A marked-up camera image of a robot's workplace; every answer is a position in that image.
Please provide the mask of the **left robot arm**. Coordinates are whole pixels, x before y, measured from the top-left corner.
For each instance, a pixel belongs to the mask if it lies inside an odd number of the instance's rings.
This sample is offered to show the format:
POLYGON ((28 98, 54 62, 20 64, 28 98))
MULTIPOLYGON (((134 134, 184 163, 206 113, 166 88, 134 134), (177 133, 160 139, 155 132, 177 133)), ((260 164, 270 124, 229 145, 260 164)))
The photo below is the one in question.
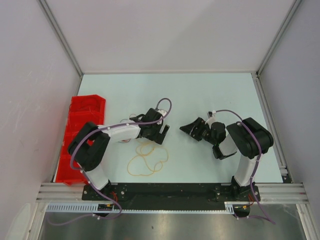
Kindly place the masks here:
POLYGON ((68 153, 93 185, 93 194, 100 200, 110 196, 110 180, 102 168, 109 144, 145 138, 161 145, 170 128, 163 125, 170 111, 150 108, 146 114, 130 117, 121 123, 105 126, 86 122, 68 146, 68 153))

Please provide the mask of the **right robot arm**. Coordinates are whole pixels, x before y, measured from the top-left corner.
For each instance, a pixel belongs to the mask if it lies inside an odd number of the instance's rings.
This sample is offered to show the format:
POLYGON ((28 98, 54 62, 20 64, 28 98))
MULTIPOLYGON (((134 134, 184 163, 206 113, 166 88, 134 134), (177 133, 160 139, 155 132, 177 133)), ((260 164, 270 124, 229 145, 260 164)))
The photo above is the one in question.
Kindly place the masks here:
POLYGON ((216 199, 245 201, 254 197, 258 190, 254 177, 261 157, 274 144, 271 133, 253 118, 249 117, 226 126, 212 116, 208 120, 201 117, 190 124, 179 128, 196 141, 204 140, 212 145, 212 153, 216 159, 224 160, 240 153, 237 171, 226 188, 214 189, 216 199))

